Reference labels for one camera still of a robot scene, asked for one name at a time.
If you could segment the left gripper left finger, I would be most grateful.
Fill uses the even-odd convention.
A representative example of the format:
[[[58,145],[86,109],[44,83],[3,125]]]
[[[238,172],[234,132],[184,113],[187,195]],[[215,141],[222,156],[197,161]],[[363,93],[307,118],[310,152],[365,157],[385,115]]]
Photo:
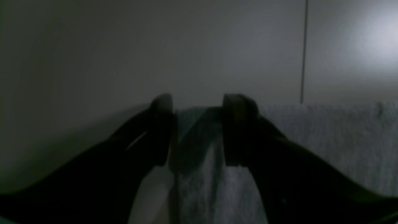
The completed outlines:
[[[44,179],[1,194],[1,218],[16,224],[126,224],[142,180],[165,166],[174,128],[169,93]]]

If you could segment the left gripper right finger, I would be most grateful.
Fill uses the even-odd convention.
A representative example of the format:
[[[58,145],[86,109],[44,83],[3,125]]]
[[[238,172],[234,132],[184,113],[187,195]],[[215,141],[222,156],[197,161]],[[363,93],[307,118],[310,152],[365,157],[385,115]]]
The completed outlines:
[[[289,140],[242,94],[221,112],[227,166],[246,167],[270,224],[396,224],[396,197],[365,189]]]

